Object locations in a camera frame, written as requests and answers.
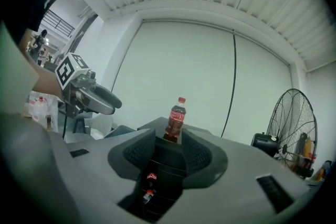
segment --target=metal railing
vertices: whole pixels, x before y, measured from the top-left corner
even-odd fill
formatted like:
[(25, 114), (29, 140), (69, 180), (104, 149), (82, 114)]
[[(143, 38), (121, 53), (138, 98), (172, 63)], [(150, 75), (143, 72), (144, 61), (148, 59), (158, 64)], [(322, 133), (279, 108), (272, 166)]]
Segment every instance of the metal railing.
[(61, 17), (53, 13), (51, 10), (48, 10), (43, 19), (46, 23), (52, 25), (55, 29), (59, 30), (61, 33), (69, 37), (72, 31), (75, 29), (64, 21)]

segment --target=electric fan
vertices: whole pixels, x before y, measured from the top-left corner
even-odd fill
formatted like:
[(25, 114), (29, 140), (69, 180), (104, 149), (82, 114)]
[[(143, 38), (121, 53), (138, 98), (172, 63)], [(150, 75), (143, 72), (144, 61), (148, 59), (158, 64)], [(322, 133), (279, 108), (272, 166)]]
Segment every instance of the electric fan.
[(313, 173), (317, 124), (307, 97), (297, 89), (286, 91), (273, 110), (266, 134), (255, 134), (255, 146), (302, 178)]

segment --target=red label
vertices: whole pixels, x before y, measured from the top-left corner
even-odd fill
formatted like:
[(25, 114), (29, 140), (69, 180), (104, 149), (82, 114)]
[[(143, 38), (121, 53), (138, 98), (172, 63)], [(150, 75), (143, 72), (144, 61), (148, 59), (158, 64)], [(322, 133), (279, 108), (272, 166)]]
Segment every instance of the red label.
[(169, 117), (175, 121), (184, 121), (185, 114), (172, 111)]
[(149, 178), (156, 180), (157, 176), (154, 173), (150, 173), (150, 174), (147, 175), (147, 179), (149, 179)]

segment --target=white chair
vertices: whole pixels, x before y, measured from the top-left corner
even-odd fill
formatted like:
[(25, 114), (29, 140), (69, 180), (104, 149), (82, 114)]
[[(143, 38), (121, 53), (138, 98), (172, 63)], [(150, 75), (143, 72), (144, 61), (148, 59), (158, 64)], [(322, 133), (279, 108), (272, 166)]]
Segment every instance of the white chair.
[(113, 116), (98, 114), (94, 118), (84, 119), (85, 128), (89, 128), (89, 134), (95, 139), (103, 139), (105, 135), (111, 132), (113, 125)]

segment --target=black cable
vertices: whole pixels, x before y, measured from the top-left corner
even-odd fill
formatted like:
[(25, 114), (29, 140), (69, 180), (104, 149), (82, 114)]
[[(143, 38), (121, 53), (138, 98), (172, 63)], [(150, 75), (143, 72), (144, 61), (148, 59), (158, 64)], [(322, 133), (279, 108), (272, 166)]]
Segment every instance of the black cable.
[(62, 135), (63, 140), (64, 140), (64, 137), (65, 137), (65, 130), (67, 128), (67, 119), (68, 119), (67, 110), (68, 110), (68, 104), (65, 103), (65, 118), (64, 118), (63, 135)]
[(232, 95), (231, 95), (231, 101), (230, 101), (230, 106), (229, 106), (229, 111), (227, 113), (227, 117), (226, 117), (226, 122), (222, 131), (222, 135), (221, 137), (223, 137), (225, 128), (226, 128), (226, 124), (227, 121), (229, 119), (230, 116), (230, 111), (231, 111), (231, 106), (232, 106), (232, 101), (233, 101), (233, 95), (235, 93), (235, 86), (236, 86), (236, 71), (237, 71), (237, 50), (236, 50), (236, 36), (235, 36), (235, 31), (233, 31), (233, 46), (234, 46), (234, 54), (235, 54), (235, 70), (234, 70), (234, 74), (233, 74), (233, 86), (232, 86)]

